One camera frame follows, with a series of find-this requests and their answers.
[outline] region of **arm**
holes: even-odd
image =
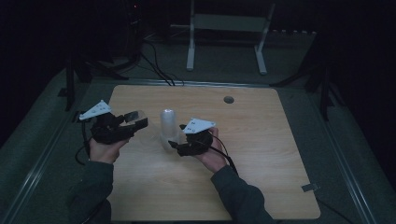
[[[91,160],[82,180],[70,189],[66,201],[70,223],[110,223],[111,205],[106,198],[113,190],[113,162],[127,142],[104,145],[90,141]]]
[[[275,223],[265,211],[262,192],[239,178],[230,166],[224,166],[211,178],[224,207],[238,223]]]
[[[214,136],[219,136],[218,129],[212,128],[209,131]],[[217,138],[213,139],[212,147],[222,150]],[[209,149],[206,153],[195,156],[195,158],[214,173],[211,178],[212,183],[234,221],[237,223],[275,223],[265,211],[262,192],[238,177],[227,165],[222,155]]]

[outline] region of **small round object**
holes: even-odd
[[[233,99],[232,96],[225,96],[225,97],[224,97],[224,102],[225,102],[226,104],[232,104],[232,103],[234,102],[234,99]]]

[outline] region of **dark background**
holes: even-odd
[[[211,12],[251,10],[255,1],[205,1]],[[188,24],[189,1],[142,1],[143,20],[166,35],[170,23]],[[106,1],[1,0],[0,88],[3,145],[49,81],[64,69],[70,49],[109,57],[113,29]],[[325,63],[332,82],[361,126],[392,186],[396,188],[396,3],[394,1],[277,1],[271,30],[317,31],[304,64]]]

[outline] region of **forearm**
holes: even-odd
[[[71,223],[81,223],[98,209],[95,223],[110,223],[111,206],[106,198],[113,190],[114,166],[102,162],[87,163],[82,180],[74,186],[68,195],[67,206]]]
[[[211,178],[224,207],[238,223],[275,223],[265,211],[262,192],[225,166]]]

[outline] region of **table leg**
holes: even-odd
[[[268,12],[267,19],[265,20],[264,27],[262,29],[262,38],[260,43],[254,47],[254,51],[256,53],[257,65],[259,66],[260,74],[266,75],[267,68],[265,67],[264,58],[262,57],[262,47],[264,46],[265,37],[267,37],[268,30],[271,24],[271,19],[274,14],[275,4],[270,6],[270,10]]]
[[[187,71],[194,69],[194,54],[195,54],[195,41],[194,41],[194,0],[191,0],[191,14],[190,14],[190,44],[189,54],[187,55]]]

